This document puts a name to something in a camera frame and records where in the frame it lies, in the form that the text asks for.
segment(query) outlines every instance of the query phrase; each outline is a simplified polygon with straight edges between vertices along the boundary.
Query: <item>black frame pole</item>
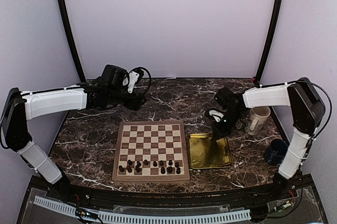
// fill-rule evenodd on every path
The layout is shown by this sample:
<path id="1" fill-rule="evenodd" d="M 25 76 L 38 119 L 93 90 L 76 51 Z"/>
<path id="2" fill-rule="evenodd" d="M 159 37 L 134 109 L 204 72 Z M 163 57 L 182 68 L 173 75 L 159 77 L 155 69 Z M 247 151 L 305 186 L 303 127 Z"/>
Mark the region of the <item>black frame pole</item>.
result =
<path id="1" fill-rule="evenodd" d="M 80 57 L 78 56 L 78 52 L 77 52 L 77 49 L 76 49 L 72 29 L 70 27 L 70 22 L 69 22 L 69 18 L 68 18 L 68 12 L 67 12 L 67 8 L 66 8 L 65 0 L 57 0 L 57 1 L 58 1 L 58 6 L 60 8 L 60 13 L 61 13 L 61 18 L 62 18 L 62 22 L 63 22 L 65 35 L 67 36 L 68 45 L 69 45 L 70 52 L 71 52 L 72 57 L 73 57 L 73 61 L 74 61 L 74 64 L 75 64 L 75 67 L 76 67 L 76 70 L 77 70 L 78 77 L 80 78 L 81 82 L 85 82 L 86 78 L 85 78 L 83 68 L 82 68 L 82 65 L 81 65 L 81 62 L 80 62 Z"/>
<path id="2" fill-rule="evenodd" d="M 266 65 L 267 60 L 268 60 L 270 48 L 272 46 L 272 42 L 273 42 L 275 30 L 276 30 L 277 20 L 279 18 L 281 2 L 282 2 L 282 0 L 275 0 L 275 2 L 274 2 L 274 8 L 273 8 L 272 17 L 271 17 L 271 20 L 270 20 L 267 38 L 266 38 L 266 41 L 265 41 L 265 44 L 264 44 L 264 49 L 263 49 L 263 52 L 262 52 L 259 68 L 257 69 L 256 76 L 254 77 L 254 83 L 255 84 L 260 83 L 265 65 Z"/>

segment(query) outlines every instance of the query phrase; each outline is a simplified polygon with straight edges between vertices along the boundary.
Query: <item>blue object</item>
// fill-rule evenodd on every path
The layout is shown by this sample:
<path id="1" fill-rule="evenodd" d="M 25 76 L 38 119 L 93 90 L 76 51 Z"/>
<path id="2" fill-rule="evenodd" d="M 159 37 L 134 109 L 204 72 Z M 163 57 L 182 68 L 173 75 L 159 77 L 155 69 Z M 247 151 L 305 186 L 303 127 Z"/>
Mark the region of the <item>blue object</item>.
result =
<path id="1" fill-rule="evenodd" d="M 264 153 L 264 161 L 269 165 L 281 164 L 288 150 L 288 145 L 280 140 L 273 140 Z"/>

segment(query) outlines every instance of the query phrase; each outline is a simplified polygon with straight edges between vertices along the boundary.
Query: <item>white mug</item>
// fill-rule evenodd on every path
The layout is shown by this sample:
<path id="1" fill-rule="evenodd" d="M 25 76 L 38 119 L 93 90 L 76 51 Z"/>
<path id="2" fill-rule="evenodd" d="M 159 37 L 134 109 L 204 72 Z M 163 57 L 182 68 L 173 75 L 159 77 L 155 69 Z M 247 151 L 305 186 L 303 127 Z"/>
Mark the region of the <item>white mug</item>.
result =
<path id="1" fill-rule="evenodd" d="M 251 109 L 249 123 L 245 128 L 247 134 L 257 135 L 269 116 L 270 109 L 268 106 L 256 107 Z"/>

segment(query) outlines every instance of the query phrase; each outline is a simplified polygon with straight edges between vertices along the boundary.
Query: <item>white cable tray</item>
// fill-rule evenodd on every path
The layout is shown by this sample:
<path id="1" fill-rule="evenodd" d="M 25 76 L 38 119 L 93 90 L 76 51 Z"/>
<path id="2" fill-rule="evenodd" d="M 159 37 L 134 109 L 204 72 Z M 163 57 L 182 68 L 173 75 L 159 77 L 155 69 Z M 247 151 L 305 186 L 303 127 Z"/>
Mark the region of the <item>white cable tray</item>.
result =
<path id="1" fill-rule="evenodd" d="M 75 207 L 35 196 L 34 204 L 49 209 L 54 212 L 61 213 L 75 218 Z M 96 211 L 87 209 L 90 212 L 98 214 L 101 220 L 106 224 L 223 224 L 234 223 L 238 221 L 250 220 L 250 210 L 242 210 L 227 213 L 217 213 L 214 215 L 198 215 L 198 216 L 138 216 L 124 215 L 120 213 L 112 213 L 106 211 Z"/>

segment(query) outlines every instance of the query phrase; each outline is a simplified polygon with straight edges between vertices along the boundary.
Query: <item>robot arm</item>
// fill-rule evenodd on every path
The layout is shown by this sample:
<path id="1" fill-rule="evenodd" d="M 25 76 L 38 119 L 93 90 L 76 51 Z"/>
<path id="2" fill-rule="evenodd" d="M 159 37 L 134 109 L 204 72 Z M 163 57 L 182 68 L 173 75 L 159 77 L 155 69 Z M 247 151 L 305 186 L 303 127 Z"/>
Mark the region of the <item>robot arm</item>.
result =
<path id="1" fill-rule="evenodd" d="M 138 110 L 145 102 L 143 94 L 133 92 L 144 72 L 141 68 L 126 70 L 107 65 L 102 76 L 69 87 L 29 92 L 11 89 L 2 114 L 2 139 L 7 149 L 17 152 L 45 180 L 56 188 L 61 197 L 69 197 L 69 180 L 60 168 L 32 139 L 27 121 L 36 117 L 69 110 L 105 109 L 122 104 Z"/>
<path id="2" fill-rule="evenodd" d="M 215 109 L 206 111 L 205 115 L 214 120 L 212 123 L 214 140 L 229 135 L 240 117 L 240 112 L 246 109 L 276 105 L 291 107 L 294 133 L 278 170 L 279 175 L 286 179 L 296 174 L 306 158 L 325 113 L 325 106 L 308 78 L 301 78 L 289 84 L 255 87 L 238 94 L 225 87 L 220 89 L 214 98 L 223 109 L 227 109 L 224 113 Z"/>

